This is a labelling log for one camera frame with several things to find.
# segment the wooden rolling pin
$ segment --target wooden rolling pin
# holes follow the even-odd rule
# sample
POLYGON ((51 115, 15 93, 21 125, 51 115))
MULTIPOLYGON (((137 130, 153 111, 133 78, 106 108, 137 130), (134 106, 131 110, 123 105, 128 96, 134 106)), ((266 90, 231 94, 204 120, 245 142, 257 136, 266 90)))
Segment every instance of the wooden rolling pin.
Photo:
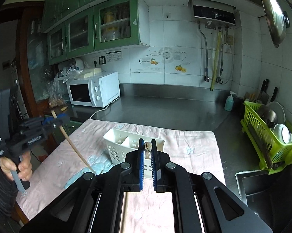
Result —
MULTIPOLYGON (((57 118, 57 115, 55 114, 54 110, 51 111, 53 118, 57 118)), ((87 167, 89 167, 89 169, 95 174, 96 172, 92 169, 92 167, 88 164, 88 162, 85 160, 85 158, 80 154, 80 152, 77 150, 77 148, 75 147, 75 145, 73 144, 73 142, 71 141, 71 139, 68 137, 67 133, 65 132, 64 128, 62 127, 62 125, 59 126, 63 136, 66 138, 66 140, 68 141, 68 143, 71 145, 71 147, 73 148, 73 150, 77 153, 77 155, 81 158, 81 160, 86 164, 87 167)))

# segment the white utensil holder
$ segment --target white utensil holder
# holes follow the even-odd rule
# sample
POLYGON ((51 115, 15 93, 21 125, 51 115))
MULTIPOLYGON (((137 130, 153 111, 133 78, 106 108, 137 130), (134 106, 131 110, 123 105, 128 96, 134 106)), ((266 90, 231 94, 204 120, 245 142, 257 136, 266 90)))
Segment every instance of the white utensil holder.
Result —
MULTIPOLYGON (((164 140, 155 137, 146 137, 139 134, 110 129, 103 136, 105 139, 109 156, 111 158, 112 164, 117 165, 125 161, 125 156, 128 152, 132 152, 139 148, 139 139, 144 139, 145 142, 150 142, 151 140, 156 140, 157 150, 160 152, 164 151, 164 140)), ((149 157, 144 159, 144 177, 147 179, 152 179, 152 169, 150 154, 149 157)))

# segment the pink cloth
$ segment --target pink cloth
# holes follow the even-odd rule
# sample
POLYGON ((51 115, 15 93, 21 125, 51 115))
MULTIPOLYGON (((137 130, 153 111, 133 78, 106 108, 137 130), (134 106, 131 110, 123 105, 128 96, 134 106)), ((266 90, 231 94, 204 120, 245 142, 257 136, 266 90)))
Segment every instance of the pink cloth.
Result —
MULTIPOLYGON (((224 172, 217 142, 210 131, 178 131, 150 126, 87 120, 70 139, 85 159, 100 156, 106 149, 103 135, 111 128, 165 140, 165 152, 172 162, 188 172, 211 172, 225 184, 224 172)), ((82 170, 85 164, 65 140, 39 166, 31 178, 31 186, 25 197, 19 193, 17 203, 32 219, 52 200, 64 191, 67 181, 82 170)), ((128 206, 124 232, 174 232, 172 199, 170 193, 157 194, 152 180, 144 179, 141 193, 128 193, 128 206)))

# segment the white microwave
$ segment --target white microwave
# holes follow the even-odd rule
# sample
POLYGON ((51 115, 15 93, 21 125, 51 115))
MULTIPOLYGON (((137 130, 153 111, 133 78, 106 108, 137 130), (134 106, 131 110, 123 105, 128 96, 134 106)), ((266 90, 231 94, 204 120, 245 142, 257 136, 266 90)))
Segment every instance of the white microwave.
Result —
POLYGON ((118 72, 99 73, 66 83, 73 105, 103 108, 120 96, 118 72))

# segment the power cord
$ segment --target power cord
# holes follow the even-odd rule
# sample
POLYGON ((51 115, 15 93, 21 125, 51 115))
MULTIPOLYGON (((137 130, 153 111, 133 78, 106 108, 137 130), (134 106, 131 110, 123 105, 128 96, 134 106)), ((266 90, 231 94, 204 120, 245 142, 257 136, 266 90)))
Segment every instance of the power cord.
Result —
POLYGON ((111 103, 109 103, 109 104, 106 106, 105 109, 100 109, 100 110, 94 112, 94 113, 90 116, 89 119, 91 119, 96 113, 98 113, 98 112, 100 112, 100 111, 103 111, 103 110, 106 110, 110 104, 112 104, 113 102, 115 102, 115 101, 118 100, 119 98, 120 98, 120 96, 118 96, 115 100, 113 100, 111 103))

